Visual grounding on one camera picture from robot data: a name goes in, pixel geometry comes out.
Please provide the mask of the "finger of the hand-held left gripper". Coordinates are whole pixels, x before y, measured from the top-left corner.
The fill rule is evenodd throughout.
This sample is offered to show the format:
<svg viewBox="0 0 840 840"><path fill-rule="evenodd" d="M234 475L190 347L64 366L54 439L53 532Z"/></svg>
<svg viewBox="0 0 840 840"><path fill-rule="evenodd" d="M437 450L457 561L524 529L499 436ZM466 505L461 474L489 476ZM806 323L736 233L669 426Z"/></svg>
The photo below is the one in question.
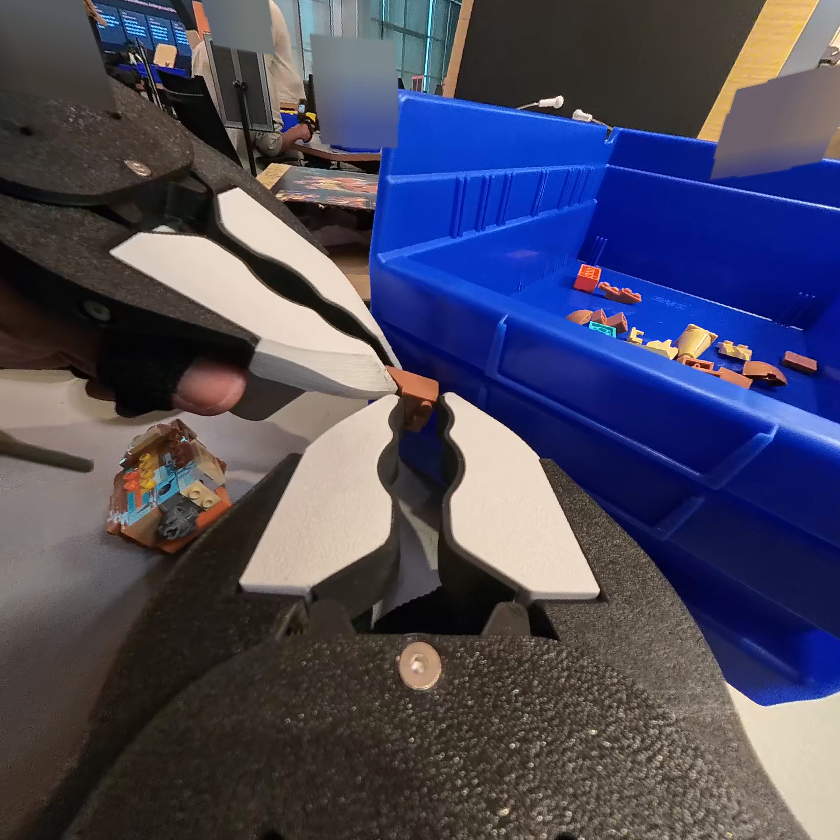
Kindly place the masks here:
<svg viewBox="0 0 840 840"><path fill-rule="evenodd" d="M111 256L252 333L248 369L305 392L374 400L396 384L370 344L342 333L314 309L270 289L246 263L209 238L138 233Z"/></svg>
<svg viewBox="0 0 840 840"><path fill-rule="evenodd" d="M269 289L369 344L382 363L401 368L379 324L342 270L241 188L214 195L213 241L241 259Z"/></svg>

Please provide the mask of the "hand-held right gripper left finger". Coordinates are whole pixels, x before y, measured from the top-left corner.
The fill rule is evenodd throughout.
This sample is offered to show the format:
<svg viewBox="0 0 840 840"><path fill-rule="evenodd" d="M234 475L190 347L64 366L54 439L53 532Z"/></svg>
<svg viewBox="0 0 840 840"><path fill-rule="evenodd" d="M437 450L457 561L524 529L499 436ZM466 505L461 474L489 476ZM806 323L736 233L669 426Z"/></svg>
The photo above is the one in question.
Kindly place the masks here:
<svg viewBox="0 0 840 840"><path fill-rule="evenodd" d="M245 592L380 601L399 560L392 485L402 402L387 395L302 454L240 578Z"/></svg>

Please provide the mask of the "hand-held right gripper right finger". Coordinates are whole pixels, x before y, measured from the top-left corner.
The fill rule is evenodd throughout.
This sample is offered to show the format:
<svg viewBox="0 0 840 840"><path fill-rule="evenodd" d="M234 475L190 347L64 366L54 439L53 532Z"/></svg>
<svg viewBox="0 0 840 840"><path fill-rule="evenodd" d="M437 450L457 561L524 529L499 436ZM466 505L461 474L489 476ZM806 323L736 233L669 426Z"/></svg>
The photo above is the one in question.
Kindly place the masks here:
<svg viewBox="0 0 840 840"><path fill-rule="evenodd" d="M440 397L440 418L455 464L442 508L441 582L455 590L452 560L461 560L520 602L595 600L599 584L537 453L452 392Z"/></svg>

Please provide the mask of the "brown toy brick model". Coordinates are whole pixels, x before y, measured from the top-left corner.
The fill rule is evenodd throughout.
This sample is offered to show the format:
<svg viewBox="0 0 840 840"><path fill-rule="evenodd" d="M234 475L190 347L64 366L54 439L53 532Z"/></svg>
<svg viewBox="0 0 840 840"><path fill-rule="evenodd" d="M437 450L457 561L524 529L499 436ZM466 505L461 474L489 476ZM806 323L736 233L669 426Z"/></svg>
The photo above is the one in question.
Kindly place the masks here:
<svg viewBox="0 0 840 840"><path fill-rule="evenodd" d="M135 437L120 467L104 528L147 549L178 553L233 506L226 463L180 419Z"/></svg>

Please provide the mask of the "small brown toy brick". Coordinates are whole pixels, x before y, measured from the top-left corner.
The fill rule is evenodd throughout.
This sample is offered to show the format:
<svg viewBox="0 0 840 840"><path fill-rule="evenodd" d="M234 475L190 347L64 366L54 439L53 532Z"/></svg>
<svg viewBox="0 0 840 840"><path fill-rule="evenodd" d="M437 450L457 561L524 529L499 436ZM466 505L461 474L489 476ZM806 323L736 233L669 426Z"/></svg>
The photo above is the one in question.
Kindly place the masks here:
<svg viewBox="0 0 840 840"><path fill-rule="evenodd" d="M439 383L419 374L385 367L393 379L404 408L404 428L408 432L420 432L431 417L439 397Z"/></svg>

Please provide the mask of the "stack of blue plastic bins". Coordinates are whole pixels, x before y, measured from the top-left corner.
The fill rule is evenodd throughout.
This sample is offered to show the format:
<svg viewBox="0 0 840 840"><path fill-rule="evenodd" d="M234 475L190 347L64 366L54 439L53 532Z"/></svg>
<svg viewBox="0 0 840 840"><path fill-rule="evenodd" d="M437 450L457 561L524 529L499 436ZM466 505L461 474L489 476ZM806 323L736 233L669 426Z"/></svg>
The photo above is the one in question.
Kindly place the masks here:
<svg viewBox="0 0 840 840"><path fill-rule="evenodd" d="M741 693L838 692L838 162L712 182L705 141L399 104L370 277L402 365L590 493ZM826 375L744 388L570 322L579 262L799 327Z"/></svg>

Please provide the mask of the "pile of small toy bricks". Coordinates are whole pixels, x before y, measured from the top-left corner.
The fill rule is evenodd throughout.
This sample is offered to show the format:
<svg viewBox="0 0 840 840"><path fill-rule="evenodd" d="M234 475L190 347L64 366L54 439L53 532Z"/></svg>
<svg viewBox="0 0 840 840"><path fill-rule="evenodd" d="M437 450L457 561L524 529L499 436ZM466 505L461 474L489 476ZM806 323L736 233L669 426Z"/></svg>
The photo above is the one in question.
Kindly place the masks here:
<svg viewBox="0 0 840 840"><path fill-rule="evenodd" d="M577 262L570 322L744 388L797 398L826 368L805 347L805 331L697 294Z"/></svg>

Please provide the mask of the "person's left hand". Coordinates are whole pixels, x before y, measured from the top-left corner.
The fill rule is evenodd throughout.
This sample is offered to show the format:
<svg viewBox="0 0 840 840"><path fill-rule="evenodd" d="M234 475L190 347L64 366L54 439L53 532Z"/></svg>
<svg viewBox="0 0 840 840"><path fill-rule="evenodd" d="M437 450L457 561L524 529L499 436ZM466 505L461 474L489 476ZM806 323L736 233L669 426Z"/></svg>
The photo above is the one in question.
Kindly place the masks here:
<svg viewBox="0 0 840 840"><path fill-rule="evenodd" d="M1 367L4 370L74 369L86 380L87 394L115 405L123 417L136 417L121 406L96 374L99 336L94 329L58 318L1 281ZM198 360L175 384L166 406L200 416L231 411L246 392L247 375L230 364Z"/></svg>

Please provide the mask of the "printed cardboard box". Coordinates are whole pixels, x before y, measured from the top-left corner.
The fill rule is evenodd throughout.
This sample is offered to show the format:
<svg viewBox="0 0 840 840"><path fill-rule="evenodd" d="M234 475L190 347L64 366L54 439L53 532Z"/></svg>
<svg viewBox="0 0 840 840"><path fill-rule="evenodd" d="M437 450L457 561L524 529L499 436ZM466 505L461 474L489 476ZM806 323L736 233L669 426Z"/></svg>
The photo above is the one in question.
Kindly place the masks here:
<svg viewBox="0 0 840 840"><path fill-rule="evenodd" d="M376 174L271 163L256 180L295 212L303 207L370 216L375 212L379 182Z"/></svg>

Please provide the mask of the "black office chair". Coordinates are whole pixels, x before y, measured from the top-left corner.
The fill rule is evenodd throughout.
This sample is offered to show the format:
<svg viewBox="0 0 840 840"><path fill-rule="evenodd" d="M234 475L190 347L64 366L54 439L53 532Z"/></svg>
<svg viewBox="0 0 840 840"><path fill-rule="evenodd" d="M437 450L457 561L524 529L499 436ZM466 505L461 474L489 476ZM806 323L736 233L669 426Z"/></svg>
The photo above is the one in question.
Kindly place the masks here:
<svg viewBox="0 0 840 840"><path fill-rule="evenodd" d="M242 165L204 78L183 77L164 68L157 72L162 85L161 95L181 124L206 145Z"/></svg>

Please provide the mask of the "black board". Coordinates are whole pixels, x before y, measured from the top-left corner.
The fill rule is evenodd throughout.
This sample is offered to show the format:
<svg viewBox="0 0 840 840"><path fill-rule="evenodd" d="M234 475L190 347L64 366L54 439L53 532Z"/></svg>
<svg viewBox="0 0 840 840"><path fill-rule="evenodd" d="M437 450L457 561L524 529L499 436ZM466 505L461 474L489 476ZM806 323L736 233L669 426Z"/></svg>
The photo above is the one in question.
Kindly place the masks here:
<svg viewBox="0 0 840 840"><path fill-rule="evenodd" d="M717 141L735 92L776 77L817 1L463 2L444 96L556 95L612 126Z"/></svg>

